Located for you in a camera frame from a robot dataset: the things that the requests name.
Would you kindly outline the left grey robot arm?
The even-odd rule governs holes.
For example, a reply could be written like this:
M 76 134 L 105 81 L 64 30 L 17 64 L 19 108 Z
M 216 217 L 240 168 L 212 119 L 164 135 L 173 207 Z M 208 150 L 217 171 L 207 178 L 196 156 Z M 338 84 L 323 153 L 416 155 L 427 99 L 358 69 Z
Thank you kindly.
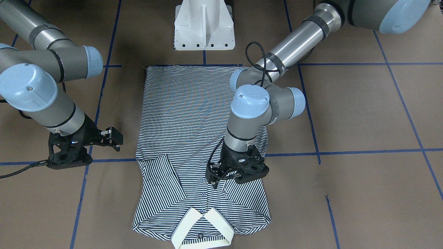
M 230 78 L 235 95 L 226 133 L 219 142 L 220 159 L 208 162 L 206 179 L 217 188 L 220 181 L 233 179 L 243 184 L 265 177 L 269 168 L 254 142 L 259 128 L 300 115 L 306 107 L 301 90 L 281 88 L 275 82 L 330 33 L 345 24 L 401 34 L 423 16 L 429 0 L 323 0 L 303 20 L 249 69 L 238 69 Z

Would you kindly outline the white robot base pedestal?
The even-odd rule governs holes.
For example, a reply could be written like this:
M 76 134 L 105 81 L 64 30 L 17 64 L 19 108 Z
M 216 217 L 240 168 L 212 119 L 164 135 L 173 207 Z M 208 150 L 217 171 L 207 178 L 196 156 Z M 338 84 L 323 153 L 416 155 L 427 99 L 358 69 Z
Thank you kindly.
M 175 7 L 175 50 L 230 50 L 235 45 L 232 7 L 225 1 L 184 0 Z

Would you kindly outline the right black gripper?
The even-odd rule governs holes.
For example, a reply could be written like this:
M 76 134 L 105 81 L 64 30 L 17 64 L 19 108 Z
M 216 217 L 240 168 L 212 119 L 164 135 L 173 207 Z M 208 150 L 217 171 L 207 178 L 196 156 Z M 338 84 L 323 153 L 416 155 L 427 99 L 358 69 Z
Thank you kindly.
M 119 152 L 123 142 L 124 137 L 116 128 L 108 127 L 102 131 L 85 115 L 84 123 L 73 134 L 64 137 L 57 133 L 49 135 L 49 157 L 46 166 L 51 169 L 86 166 L 93 162 L 86 146 L 109 146 Z

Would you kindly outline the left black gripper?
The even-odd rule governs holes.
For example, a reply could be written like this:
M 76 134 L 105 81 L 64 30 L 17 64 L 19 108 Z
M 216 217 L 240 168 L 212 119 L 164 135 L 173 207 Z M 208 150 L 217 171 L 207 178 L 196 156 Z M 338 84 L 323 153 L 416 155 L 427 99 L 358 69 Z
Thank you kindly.
M 220 159 L 212 163 L 211 159 L 220 145 Z M 248 145 L 246 152 L 237 152 L 228 148 L 224 140 L 220 140 L 206 164 L 206 180 L 212 188 L 217 189 L 221 180 L 234 179 L 236 183 L 248 183 L 264 178 L 269 171 L 264 157 L 255 146 Z

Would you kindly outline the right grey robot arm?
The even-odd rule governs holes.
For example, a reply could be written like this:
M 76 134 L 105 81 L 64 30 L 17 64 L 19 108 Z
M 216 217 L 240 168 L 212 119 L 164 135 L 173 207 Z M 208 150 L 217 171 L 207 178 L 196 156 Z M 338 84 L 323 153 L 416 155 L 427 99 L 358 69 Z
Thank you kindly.
M 66 169 L 89 165 L 93 159 L 87 146 L 91 145 L 120 151 L 123 135 L 114 127 L 98 129 L 57 86 L 100 75 L 104 66 L 100 52 L 94 47 L 76 45 L 23 0 L 2 0 L 0 16 L 33 48 L 19 51 L 1 44 L 1 96 L 49 131 L 48 158 L 24 170 L 39 166 Z

